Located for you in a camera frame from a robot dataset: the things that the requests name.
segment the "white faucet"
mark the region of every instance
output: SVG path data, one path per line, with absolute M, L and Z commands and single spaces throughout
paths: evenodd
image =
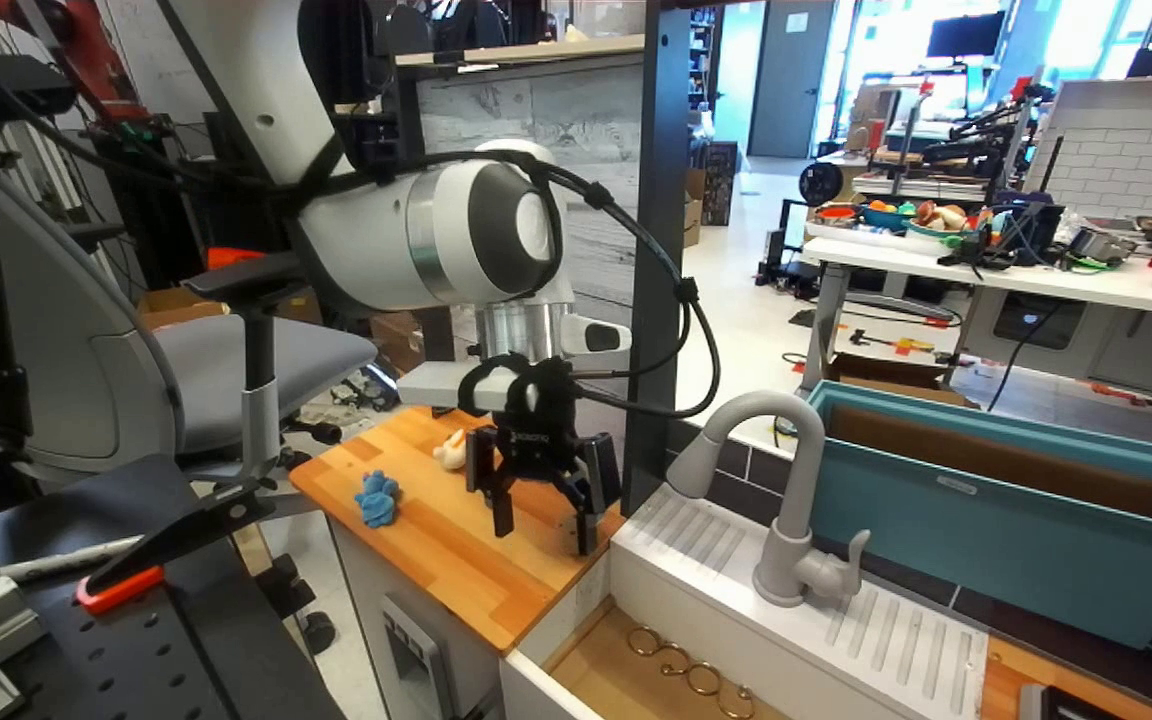
M 665 482 L 680 495 L 709 495 L 712 474 L 726 431 L 752 417 L 782 417 L 799 446 L 792 457 L 786 489 L 779 495 L 779 515 L 766 527 L 764 557 L 752 573 L 755 594 L 766 603 L 846 603 L 859 594 L 859 557 L 867 527 L 846 542 L 846 560 L 810 547 L 810 504 L 822 457 L 822 425 L 817 407 L 792 391 L 745 391 L 719 406 L 698 438 L 667 464 Z

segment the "teal tub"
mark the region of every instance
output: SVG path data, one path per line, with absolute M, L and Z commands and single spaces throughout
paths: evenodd
M 1152 446 L 1139 442 L 842 383 L 821 383 L 810 406 L 822 428 L 859 411 L 865 420 L 953 431 L 976 446 L 972 457 L 1026 452 L 1050 464 L 1116 474 L 1131 489 L 1152 491 Z M 872 551 L 883 560 L 1131 648 L 1152 648 L 1152 515 L 830 438 L 810 527 L 839 546 L 855 527 L 872 527 Z

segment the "door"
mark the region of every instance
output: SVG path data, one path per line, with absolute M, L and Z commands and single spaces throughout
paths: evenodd
M 719 42 L 714 137 L 748 152 L 752 94 L 758 78 L 764 5 L 726 5 Z
M 810 130 L 836 0 L 766 0 L 748 156 L 817 156 Z

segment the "cabinet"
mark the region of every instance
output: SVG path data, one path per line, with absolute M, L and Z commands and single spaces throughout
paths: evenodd
M 600 557 L 574 557 L 573 504 L 528 482 L 511 484 L 511 536 L 493 536 L 485 495 L 433 459 L 434 446 L 474 425 L 464 411 L 402 407 L 292 474 L 333 515 L 390 720 L 501 717 L 501 659 Z M 402 489 L 388 527 L 368 527 L 357 511 L 368 474 Z M 600 520 L 600 547 L 617 525 L 617 511 Z

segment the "robotic arm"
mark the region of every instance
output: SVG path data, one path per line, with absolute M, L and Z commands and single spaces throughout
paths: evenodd
M 557 203 L 520 167 L 456 160 L 350 185 L 350 160 L 301 59 L 289 0 L 159 0 L 210 100 L 238 126 L 274 189 L 292 189 L 292 235 L 310 271 L 361 308 L 470 303 L 481 358 L 402 377 L 408 406 L 493 411 L 467 442 L 467 489 L 485 489 L 497 536 L 511 527 L 511 478 L 551 482 L 574 510 L 581 551 L 610 504 L 609 442 L 574 438 L 573 353 L 623 353 L 623 328 L 573 313 Z

